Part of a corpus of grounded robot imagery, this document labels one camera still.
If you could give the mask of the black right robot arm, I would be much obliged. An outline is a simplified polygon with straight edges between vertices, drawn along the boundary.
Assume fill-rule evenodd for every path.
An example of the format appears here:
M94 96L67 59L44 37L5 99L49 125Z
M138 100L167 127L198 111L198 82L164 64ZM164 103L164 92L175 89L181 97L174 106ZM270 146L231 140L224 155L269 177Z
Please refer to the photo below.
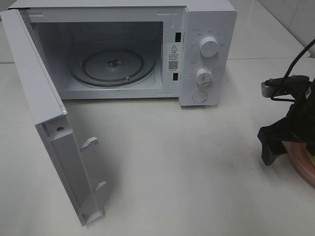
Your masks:
M287 153L283 142L306 144L307 150L315 153L315 82L308 76L291 76L275 94L283 95L294 98L286 116L260 128L257 135L262 144L261 158L267 166Z

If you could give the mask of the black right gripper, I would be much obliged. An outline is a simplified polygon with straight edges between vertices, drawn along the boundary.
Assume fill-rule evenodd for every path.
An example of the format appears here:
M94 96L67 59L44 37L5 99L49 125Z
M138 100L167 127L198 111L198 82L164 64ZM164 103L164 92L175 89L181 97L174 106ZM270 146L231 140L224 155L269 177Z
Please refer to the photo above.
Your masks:
M283 141L315 144L315 95L303 96L291 107L287 116L260 128L258 139L262 145L261 158L270 166L281 155L287 154Z

